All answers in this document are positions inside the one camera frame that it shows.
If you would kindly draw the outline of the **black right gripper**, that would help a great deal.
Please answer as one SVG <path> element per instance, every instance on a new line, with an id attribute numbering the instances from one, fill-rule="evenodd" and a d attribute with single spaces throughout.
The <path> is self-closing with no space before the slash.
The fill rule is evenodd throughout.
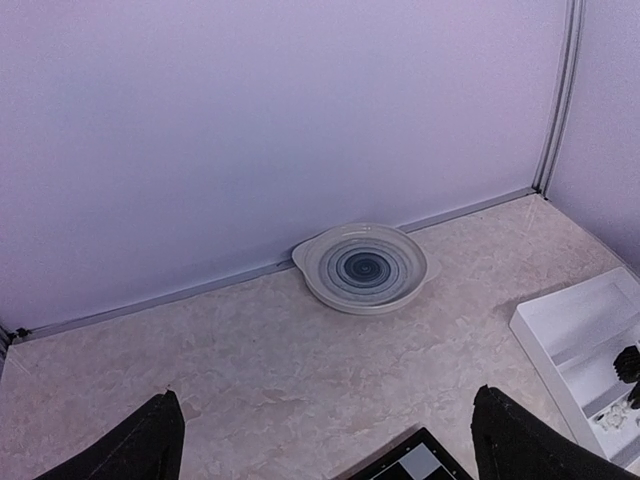
<path id="1" fill-rule="evenodd" d="M 640 352 L 624 348 L 613 367 L 620 381 L 633 384 L 629 407 L 639 409 Z M 618 480 L 631 472 L 569 441 L 515 400 L 484 385 L 474 398 L 471 433 L 481 480 Z"/>

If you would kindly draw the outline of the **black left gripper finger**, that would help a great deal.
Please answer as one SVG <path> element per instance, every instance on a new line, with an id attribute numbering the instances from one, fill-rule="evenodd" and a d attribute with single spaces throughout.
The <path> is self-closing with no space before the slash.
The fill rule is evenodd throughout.
<path id="1" fill-rule="evenodd" d="M 176 394 L 156 394 L 84 451 L 41 479 L 177 479 L 185 420 Z"/>

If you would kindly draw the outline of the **black and grey chessboard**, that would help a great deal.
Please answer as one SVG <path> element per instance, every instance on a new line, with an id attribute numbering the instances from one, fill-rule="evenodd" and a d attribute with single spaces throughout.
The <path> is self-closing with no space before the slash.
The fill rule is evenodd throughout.
<path id="1" fill-rule="evenodd" d="M 337 479 L 466 479 L 472 476 L 425 428 L 414 426 Z"/>

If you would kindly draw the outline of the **white plastic tray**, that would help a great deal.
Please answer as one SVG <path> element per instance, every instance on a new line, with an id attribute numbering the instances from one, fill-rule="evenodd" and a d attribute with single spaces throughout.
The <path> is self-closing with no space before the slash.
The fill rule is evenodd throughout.
<path id="1" fill-rule="evenodd" d="M 510 329 L 536 368 L 576 442 L 627 468 L 639 459 L 639 413 L 629 407 L 618 431 L 593 417 L 626 400 L 632 385 L 613 367 L 639 344 L 639 283 L 617 267 L 574 286 L 516 306 Z"/>

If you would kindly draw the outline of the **white chess piece in tray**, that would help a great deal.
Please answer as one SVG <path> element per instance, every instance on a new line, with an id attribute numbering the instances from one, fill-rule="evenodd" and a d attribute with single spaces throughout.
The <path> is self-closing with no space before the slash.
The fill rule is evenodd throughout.
<path id="1" fill-rule="evenodd" d="M 626 422 L 628 414 L 629 403 L 626 400 L 621 400 L 597 413 L 592 421 L 604 432 L 618 431 Z"/>

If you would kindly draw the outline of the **grey swirl ceramic plate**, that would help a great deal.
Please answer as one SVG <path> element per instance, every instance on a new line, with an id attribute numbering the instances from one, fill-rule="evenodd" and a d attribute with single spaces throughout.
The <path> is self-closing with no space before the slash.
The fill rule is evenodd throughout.
<path id="1" fill-rule="evenodd" d="M 404 307 L 441 272 L 406 233 L 373 223 L 331 228 L 296 246 L 292 261 L 319 301 L 358 316 Z"/>

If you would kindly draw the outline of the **right aluminium frame post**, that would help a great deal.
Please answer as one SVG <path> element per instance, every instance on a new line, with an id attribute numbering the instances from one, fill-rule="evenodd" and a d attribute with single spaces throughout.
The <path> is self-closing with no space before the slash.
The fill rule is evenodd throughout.
<path id="1" fill-rule="evenodd" d="M 586 16 L 584 0 L 566 2 L 565 26 L 547 133 L 531 188 L 544 198 L 550 190 L 569 118 Z"/>

